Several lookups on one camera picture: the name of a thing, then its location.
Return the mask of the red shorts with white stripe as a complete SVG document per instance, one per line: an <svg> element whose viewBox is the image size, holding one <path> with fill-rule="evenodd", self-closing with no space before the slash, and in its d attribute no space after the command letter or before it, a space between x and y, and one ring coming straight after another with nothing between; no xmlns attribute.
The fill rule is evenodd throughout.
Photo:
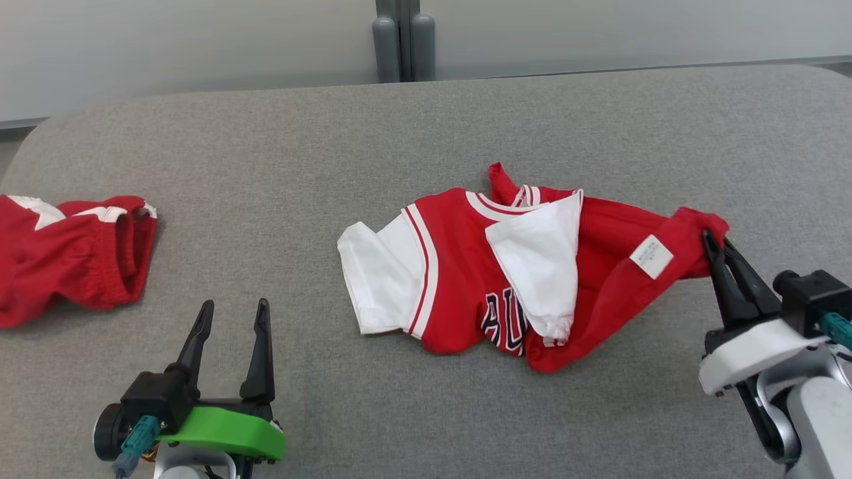
<svg viewBox="0 0 852 479"><path fill-rule="evenodd" d="M138 301L157 224L157 210L134 195L58 206L0 195L0 329L63 300L95 310Z"/></svg>

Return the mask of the red and white basketball jersey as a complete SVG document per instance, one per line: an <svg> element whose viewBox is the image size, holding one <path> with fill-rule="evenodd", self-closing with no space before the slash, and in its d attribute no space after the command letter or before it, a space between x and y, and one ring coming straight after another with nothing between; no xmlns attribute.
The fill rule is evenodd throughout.
<svg viewBox="0 0 852 479"><path fill-rule="evenodd" d="M481 341L553 373L617 333L675 282L709 276L715 214L663 216L582 189L518 186L500 163L489 195L453 188L362 222L337 241L360 333L402 331L434 354Z"/></svg>

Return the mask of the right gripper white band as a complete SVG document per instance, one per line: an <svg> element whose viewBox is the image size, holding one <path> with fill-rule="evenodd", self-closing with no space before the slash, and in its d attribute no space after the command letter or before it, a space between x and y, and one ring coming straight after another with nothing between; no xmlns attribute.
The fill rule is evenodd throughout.
<svg viewBox="0 0 852 479"><path fill-rule="evenodd" d="M740 328L750 319L779 315L780 300L733 243L718 243L710 230L703 231L702 240L724 327ZM807 339L784 319L754 325L703 358L699 382L705 394L715 395L828 340L825 335Z"/></svg>

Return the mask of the grey fabric sofa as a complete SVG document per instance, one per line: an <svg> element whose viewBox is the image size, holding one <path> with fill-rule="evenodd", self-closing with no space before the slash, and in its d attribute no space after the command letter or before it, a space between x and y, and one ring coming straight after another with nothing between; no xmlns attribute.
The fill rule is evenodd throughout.
<svg viewBox="0 0 852 479"><path fill-rule="evenodd" d="M0 479L112 479L92 433L215 302L200 390L237 397L268 298L285 460L255 479L780 479L736 392L698 366L720 327L684 280L557 374L481 343L363 337L337 253L448 188L517 183L726 219L771 282L852 285L852 80L792 65L166 95L46 120L0 193L132 194L159 216L140 302L0 330Z"/></svg>

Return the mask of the grey cylindrical partition post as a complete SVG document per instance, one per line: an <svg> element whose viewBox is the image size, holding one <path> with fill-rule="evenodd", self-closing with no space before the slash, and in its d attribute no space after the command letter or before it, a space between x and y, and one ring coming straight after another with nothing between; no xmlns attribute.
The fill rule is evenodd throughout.
<svg viewBox="0 0 852 479"><path fill-rule="evenodd" d="M434 81L436 77L435 19L428 13L417 13L410 23L411 70L416 82Z"/></svg>
<svg viewBox="0 0 852 479"><path fill-rule="evenodd" d="M401 82L399 28L395 19L379 16L372 21L371 30L378 82L380 84Z"/></svg>

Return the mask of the grey vertical partition frame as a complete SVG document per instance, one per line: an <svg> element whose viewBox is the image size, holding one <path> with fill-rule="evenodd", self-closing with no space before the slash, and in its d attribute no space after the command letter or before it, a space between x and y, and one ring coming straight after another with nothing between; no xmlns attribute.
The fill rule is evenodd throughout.
<svg viewBox="0 0 852 479"><path fill-rule="evenodd" d="M421 0L374 0L375 18L386 16L395 19L399 28L399 60L401 60L401 82L413 82L411 70L410 23L420 13Z"/></svg>

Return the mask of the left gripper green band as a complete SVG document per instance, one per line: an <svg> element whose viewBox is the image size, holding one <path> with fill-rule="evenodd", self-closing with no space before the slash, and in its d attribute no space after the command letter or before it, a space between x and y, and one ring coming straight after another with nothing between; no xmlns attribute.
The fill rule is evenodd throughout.
<svg viewBox="0 0 852 479"><path fill-rule="evenodd" d="M176 373L182 379L192 400L200 398L198 375L214 313L213 300L204 301L178 358L165 369L165 373ZM270 309L266 298L258 302L254 333L252 360L246 379L240 386L240 397L245 401L197 405L188 413L179 430L159 434L160 443L216 450L253 461L283 460L286 437L275 421L269 403L275 400L275 374Z"/></svg>

